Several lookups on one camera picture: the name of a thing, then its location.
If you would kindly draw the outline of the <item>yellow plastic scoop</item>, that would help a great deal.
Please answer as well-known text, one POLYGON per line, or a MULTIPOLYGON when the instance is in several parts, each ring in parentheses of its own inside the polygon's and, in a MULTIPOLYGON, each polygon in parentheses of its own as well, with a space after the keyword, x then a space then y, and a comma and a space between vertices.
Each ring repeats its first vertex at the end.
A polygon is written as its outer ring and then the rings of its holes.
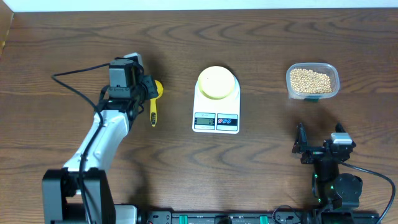
POLYGON ((156 101, 163 95, 164 92, 163 85, 160 81, 156 80, 155 84, 157 87, 158 96, 150 100, 150 123, 152 127, 156 126, 158 118, 156 101))

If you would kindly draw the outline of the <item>yellow plastic bowl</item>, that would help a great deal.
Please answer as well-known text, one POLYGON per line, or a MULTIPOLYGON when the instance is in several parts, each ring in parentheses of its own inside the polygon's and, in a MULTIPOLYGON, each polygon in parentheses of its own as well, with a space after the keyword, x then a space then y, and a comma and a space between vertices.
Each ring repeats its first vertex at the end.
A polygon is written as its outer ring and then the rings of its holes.
POLYGON ((229 96, 235 88, 235 77, 221 66, 204 69, 198 77, 199 91, 211 100, 221 100, 229 96))

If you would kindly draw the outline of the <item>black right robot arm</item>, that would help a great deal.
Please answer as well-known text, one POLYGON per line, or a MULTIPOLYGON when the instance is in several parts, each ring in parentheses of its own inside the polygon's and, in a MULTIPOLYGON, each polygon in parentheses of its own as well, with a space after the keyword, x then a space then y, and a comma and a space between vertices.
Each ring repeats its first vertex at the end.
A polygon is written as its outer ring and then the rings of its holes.
POLYGON ((297 126, 297 135, 292 153, 300 154, 300 162, 314 167, 312 192, 319 201, 313 216, 323 212, 351 210, 359 207, 363 181, 358 176, 341 173, 339 165, 350 158, 356 144, 342 125, 337 124, 322 146, 311 146, 302 123, 297 126))

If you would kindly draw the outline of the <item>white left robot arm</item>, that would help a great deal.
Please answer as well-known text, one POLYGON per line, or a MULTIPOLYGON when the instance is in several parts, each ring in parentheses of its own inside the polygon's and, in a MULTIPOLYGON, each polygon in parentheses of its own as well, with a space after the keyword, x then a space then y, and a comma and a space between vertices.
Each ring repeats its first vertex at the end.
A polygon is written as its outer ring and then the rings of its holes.
POLYGON ((140 223, 134 205, 116 205, 107 172, 118 146, 158 96, 154 79, 145 74, 142 57, 132 53, 106 65, 109 84, 93 104, 93 124, 76 153, 61 169, 49 169, 42 179, 45 223, 140 223))

